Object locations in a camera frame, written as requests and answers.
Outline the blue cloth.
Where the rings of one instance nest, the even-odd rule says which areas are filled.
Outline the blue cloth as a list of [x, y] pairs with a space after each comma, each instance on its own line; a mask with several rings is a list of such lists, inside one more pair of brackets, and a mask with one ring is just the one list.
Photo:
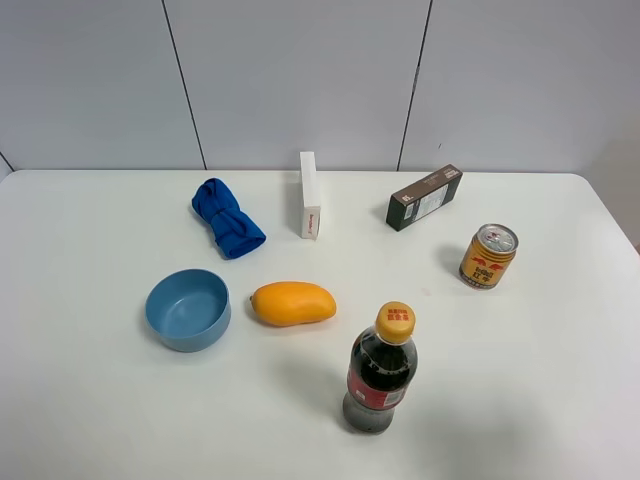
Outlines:
[[226, 259], [240, 258], [266, 241], [265, 233], [241, 210], [229, 187], [218, 178], [210, 178], [199, 186], [192, 208], [211, 228]]

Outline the white upright box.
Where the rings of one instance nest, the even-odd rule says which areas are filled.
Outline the white upright box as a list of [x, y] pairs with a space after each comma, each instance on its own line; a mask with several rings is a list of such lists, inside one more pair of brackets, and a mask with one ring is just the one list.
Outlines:
[[320, 229], [321, 195], [316, 170], [315, 153], [300, 153], [302, 187], [301, 237], [316, 240]]

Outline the yellow mango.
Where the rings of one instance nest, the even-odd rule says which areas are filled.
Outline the yellow mango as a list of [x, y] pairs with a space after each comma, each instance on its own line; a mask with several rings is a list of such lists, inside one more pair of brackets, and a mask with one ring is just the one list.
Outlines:
[[258, 288], [250, 298], [256, 316], [274, 327], [290, 327], [328, 320], [336, 315], [334, 297], [319, 285], [286, 281]]

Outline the dark brown carton box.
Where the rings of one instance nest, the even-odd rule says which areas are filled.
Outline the dark brown carton box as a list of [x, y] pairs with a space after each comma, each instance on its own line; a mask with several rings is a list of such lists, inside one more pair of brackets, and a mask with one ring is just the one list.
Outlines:
[[463, 172], [452, 164], [423, 177], [390, 196], [386, 223], [401, 231], [450, 203]]

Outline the cola bottle yellow cap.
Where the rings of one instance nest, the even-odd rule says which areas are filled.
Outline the cola bottle yellow cap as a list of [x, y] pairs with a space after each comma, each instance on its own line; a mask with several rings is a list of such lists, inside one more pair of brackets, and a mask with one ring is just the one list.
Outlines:
[[354, 429], [378, 434], [390, 426], [417, 371], [415, 324], [409, 305], [391, 301], [355, 339], [342, 404], [343, 416]]

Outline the blue plastic bowl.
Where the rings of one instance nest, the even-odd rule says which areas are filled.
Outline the blue plastic bowl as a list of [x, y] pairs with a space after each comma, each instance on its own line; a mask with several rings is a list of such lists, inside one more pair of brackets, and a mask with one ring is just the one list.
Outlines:
[[147, 326], [164, 346], [198, 352], [226, 333], [231, 320], [229, 290], [208, 270], [178, 271], [151, 290], [144, 314]]

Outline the gold energy drink can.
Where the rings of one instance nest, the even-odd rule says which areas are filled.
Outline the gold energy drink can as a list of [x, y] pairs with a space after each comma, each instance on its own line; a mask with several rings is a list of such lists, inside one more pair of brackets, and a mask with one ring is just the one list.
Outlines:
[[473, 235], [459, 266], [461, 279], [469, 286], [495, 288], [514, 259], [519, 239], [508, 227], [489, 223]]

